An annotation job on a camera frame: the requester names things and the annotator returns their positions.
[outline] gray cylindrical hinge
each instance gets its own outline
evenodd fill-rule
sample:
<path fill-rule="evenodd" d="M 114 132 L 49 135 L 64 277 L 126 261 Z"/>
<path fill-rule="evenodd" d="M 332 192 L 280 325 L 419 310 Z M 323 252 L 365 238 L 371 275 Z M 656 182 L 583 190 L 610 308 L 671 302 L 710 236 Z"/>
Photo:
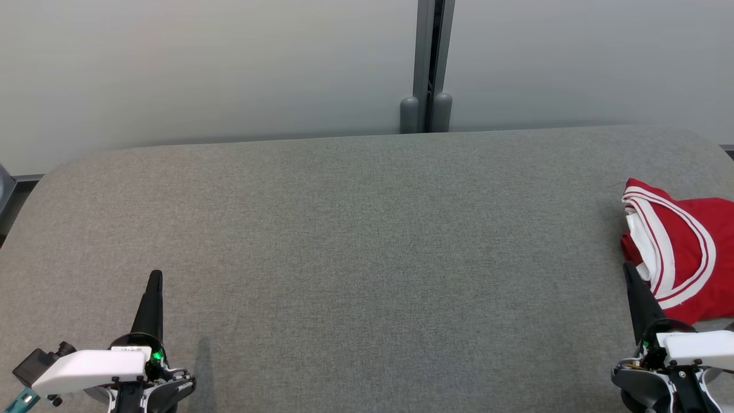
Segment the gray cylindrical hinge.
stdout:
<path fill-rule="evenodd" d="M 418 133 L 418 99 L 412 96 L 400 102 L 400 133 Z"/>
<path fill-rule="evenodd" d="M 451 122 L 451 103 L 454 98 L 446 92 L 437 94 L 433 98 L 433 114 L 431 117 L 431 132 L 448 132 Z"/>

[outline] white wall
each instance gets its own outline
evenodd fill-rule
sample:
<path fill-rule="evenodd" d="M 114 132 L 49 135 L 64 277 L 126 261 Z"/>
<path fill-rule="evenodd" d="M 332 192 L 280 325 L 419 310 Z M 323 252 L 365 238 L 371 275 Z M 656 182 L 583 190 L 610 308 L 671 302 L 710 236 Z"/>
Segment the white wall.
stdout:
<path fill-rule="evenodd" d="M 397 133 L 417 6 L 0 2 L 0 163 L 22 175 L 186 138 Z"/>
<path fill-rule="evenodd" d="M 655 122 L 734 143 L 734 1 L 456 0 L 451 130 Z"/>

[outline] red and white fabric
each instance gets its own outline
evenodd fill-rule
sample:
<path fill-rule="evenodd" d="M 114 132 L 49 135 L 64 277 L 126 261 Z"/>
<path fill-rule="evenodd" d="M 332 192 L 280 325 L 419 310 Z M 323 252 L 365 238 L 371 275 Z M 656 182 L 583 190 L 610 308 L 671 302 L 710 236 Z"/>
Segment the red and white fabric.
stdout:
<path fill-rule="evenodd" d="M 630 231 L 625 258 L 667 317 L 695 323 L 734 316 L 734 202 L 721 198 L 676 201 L 637 179 L 622 201 Z"/>

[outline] teal connector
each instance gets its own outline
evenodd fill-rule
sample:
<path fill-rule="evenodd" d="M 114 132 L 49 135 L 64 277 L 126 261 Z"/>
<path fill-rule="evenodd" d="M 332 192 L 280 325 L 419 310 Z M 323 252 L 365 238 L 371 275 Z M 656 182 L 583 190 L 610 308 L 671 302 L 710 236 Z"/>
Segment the teal connector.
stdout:
<path fill-rule="evenodd" d="M 12 403 L 3 410 L 3 413 L 26 413 L 33 409 L 36 402 L 41 399 L 33 390 L 26 387 Z"/>

